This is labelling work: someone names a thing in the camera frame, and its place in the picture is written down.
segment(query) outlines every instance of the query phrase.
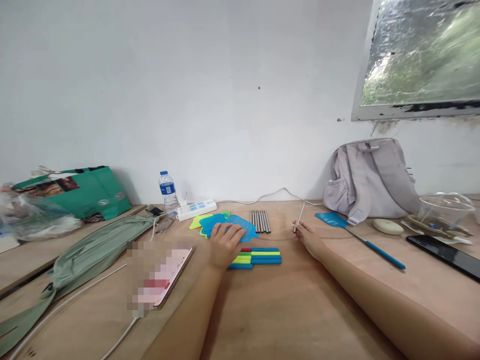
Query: water bottle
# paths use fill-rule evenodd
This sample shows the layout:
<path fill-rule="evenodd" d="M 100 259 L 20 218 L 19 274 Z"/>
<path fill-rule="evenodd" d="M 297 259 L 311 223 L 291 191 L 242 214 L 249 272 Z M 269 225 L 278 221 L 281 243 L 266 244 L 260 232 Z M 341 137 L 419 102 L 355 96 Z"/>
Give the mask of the water bottle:
<path fill-rule="evenodd" d="M 165 202 L 165 210 L 167 213 L 176 214 L 177 208 L 180 206 L 177 194 L 175 192 L 175 184 L 168 171 L 160 171 L 160 179 L 158 179 L 161 194 Z"/>

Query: black phone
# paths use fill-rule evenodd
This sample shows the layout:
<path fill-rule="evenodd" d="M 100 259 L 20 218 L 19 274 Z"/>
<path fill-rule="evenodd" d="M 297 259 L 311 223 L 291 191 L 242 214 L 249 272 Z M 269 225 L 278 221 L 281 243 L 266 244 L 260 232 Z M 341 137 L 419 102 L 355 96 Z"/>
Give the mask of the black phone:
<path fill-rule="evenodd" d="M 407 236 L 406 240 L 480 283 L 480 260 L 428 235 Z"/>

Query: rain-covered window glass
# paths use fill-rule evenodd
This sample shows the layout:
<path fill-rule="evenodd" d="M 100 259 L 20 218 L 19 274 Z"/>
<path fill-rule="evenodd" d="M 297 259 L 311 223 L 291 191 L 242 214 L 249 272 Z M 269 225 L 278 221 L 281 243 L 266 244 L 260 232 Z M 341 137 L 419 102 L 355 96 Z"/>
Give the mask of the rain-covered window glass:
<path fill-rule="evenodd" d="M 480 99 L 480 1 L 383 0 L 362 106 Z"/>

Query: bottle label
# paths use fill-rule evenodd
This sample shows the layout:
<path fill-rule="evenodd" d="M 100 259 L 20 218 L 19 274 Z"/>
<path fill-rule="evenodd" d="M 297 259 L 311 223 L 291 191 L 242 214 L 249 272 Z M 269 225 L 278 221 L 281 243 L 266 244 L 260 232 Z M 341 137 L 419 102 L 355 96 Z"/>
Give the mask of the bottle label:
<path fill-rule="evenodd" d="M 175 184 L 173 182 L 165 182 L 160 184 L 160 190 L 162 195 L 170 195 L 175 192 Z"/>

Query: hand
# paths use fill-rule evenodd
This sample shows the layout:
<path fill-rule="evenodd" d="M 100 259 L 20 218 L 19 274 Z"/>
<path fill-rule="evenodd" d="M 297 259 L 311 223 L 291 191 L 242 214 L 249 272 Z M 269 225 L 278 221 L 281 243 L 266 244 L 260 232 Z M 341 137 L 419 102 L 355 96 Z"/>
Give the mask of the hand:
<path fill-rule="evenodd" d="M 296 224 L 296 239 L 305 245 L 310 255 L 319 260 L 320 252 L 325 248 L 325 244 L 320 238 L 320 235 L 315 233 L 314 230 L 303 221 L 297 223 L 296 220 L 293 220 L 291 223 Z"/>
<path fill-rule="evenodd" d="M 240 225 L 215 224 L 210 236 L 210 265 L 225 271 L 239 254 L 238 244 L 246 232 Z"/>

